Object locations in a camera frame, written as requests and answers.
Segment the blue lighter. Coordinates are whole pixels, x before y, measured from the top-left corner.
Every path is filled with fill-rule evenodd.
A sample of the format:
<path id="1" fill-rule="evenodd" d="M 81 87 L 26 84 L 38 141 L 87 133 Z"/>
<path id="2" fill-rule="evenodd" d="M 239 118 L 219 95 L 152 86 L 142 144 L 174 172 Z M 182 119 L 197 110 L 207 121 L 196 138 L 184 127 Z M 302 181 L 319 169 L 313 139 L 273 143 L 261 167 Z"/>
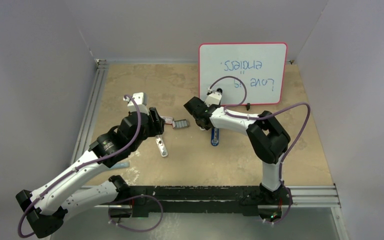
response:
<path id="1" fill-rule="evenodd" d="M 212 128 L 211 129 L 211 145 L 213 147 L 216 147 L 220 143 L 220 130 L 218 128 Z"/>

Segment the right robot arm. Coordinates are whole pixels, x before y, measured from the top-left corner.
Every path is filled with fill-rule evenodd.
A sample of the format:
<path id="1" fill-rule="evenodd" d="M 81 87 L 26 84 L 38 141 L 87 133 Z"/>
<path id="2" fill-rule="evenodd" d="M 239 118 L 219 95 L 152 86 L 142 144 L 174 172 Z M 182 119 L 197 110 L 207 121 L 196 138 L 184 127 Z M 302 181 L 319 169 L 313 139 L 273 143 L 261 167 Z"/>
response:
<path id="1" fill-rule="evenodd" d="M 192 97 L 183 106 L 202 130 L 227 129 L 248 137 L 256 156 L 262 161 L 261 193 L 268 204 L 280 198 L 281 161 L 284 160 L 291 137 L 275 117 L 260 120 L 271 112 L 245 114 L 221 106 L 223 90 L 209 90 L 205 100 Z"/>

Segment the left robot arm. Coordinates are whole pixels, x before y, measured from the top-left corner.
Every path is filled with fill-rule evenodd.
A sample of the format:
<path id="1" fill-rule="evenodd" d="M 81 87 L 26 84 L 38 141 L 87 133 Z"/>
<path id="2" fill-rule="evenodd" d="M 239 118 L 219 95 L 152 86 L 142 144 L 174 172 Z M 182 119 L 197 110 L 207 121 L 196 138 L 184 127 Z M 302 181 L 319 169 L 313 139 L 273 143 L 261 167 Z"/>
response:
<path id="1" fill-rule="evenodd" d="M 136 207 L 151 198 L 133 191 L 119 175 L 81 190 L 89 180 L 127 159 L 144 140 L 164 132 L 165 121 L 156 108 L 147 106 L 146 93 L 126 94 L 124 100 L 129 112 L 120 124 L 100 135 L 72 165 L 48 183 L 16 195 L 23 211 L 17 226 L 20 238 L 28 237 L 22 231 L 24 221 L 28 222 L 31 234 L 42 239 L 55 233 L 65 221 L 97 205 L 129 203 Z"/>

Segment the light blue marker pen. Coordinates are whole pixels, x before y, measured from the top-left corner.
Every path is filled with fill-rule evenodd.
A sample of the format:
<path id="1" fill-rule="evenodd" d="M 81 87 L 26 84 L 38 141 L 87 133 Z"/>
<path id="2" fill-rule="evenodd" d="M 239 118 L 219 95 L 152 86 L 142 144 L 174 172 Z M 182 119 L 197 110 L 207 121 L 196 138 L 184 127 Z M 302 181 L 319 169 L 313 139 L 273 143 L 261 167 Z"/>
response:
<path id="1" fill-rule="evenodd" d="M 125 168 L 129 168 L 130 167 L 130 163 L 129 162 L 119 162 L 117 164 L 115 164 L 112 169 L 125 169 Z"/>

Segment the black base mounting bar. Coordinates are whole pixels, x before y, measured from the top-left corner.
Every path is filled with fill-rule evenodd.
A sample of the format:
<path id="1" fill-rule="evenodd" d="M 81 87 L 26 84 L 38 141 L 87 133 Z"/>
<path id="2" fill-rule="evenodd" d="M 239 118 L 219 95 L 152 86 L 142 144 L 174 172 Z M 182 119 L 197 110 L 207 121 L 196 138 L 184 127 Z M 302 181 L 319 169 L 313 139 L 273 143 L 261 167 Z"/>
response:
<path id="1" fill-rule="evenodd" d="M 277 219 L 292 205 L 289 188 L 271 192 L 262 185 L 158 186 L 133 185 L 119 193 L 111 205 L 130 205 L 134 217 L 150 213 L 241 214 Z"/>

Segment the pink framed whiteboard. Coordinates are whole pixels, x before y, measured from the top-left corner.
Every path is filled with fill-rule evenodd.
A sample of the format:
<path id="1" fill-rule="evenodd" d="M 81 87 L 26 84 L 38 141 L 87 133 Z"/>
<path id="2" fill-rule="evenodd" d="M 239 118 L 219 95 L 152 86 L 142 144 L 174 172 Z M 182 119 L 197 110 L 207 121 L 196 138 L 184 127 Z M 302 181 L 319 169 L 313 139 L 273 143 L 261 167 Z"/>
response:
<path id="1" fill-rule="evenodd" d="M 222 105 L 280 102 L 288 46 L 275 43 L 207 43 L 199 47 L 199 97 L 222 89 Z"/>

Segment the left aluminium rail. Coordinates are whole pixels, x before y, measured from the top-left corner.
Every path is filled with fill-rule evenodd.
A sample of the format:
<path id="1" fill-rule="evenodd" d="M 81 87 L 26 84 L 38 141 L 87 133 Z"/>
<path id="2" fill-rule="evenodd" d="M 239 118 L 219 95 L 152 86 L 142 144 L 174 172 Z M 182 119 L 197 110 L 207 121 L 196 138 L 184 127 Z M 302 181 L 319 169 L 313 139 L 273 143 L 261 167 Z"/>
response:
<path id="1" fill-rule="evenodd" d="M 108 76 L 110 64 L 106 59 L 97 60 L 97 69 L 86 104 L 85 113 L 80 125 L 80 130 L 75 142 L 70 164 L 73 164 L 89 148 L 92 142 L 93 132 L 98 118 L 99 108 L 103 97 L 106 79 Z"/>

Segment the aluminium rail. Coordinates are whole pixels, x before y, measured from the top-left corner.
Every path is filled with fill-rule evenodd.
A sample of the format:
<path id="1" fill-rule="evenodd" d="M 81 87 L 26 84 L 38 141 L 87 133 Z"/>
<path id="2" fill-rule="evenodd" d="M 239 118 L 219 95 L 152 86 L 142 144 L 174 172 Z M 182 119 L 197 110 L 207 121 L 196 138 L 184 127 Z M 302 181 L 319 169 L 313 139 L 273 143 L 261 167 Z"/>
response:
<path id="1" fill-rule="evenodd" d="M 106 59 L 97 60 L 97 69 L 86 104 L 85 113 L 80 125 L 80 130 L 75 142 L 70 164 L 73 164 L 89 148 L 92 142 L 93 132 L 98 118 L 99 108 L 103 97 L 106 79 L 108 76 L 110 64 Z"/>
<path id="2" fill-rule="evenodd" d="M 340 200 L 336 187 L 290 186 L 289 191 L 279 193 L 280 200 L 263 200 L 258 186 L 131 186 L 132 194 L 149 194 L 161 203 L 233 203 L 234 205 L 256 203 L 269 208 L 279 202 L 293 207 L 337 207 Z"/>

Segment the front aluminium rail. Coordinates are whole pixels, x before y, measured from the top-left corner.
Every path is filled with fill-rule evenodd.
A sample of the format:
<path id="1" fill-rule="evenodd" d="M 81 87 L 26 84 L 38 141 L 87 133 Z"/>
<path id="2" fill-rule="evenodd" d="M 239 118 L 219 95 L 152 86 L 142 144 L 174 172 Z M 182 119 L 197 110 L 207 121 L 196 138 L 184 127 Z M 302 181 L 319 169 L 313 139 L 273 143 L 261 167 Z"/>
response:
<path id="1" fill-rule="evenodd" d="M 280 200 L 263 200 L 258 186 L 131 186 L 132 194 L 149 194 L 161 203 L 233 203 L 234 205 L 256 203 L 269 208 L 279 202 L 293 207 L 337 207 L 340 200 L 336 187 L 290 186 L 289 191 L 279 193 Z"/>

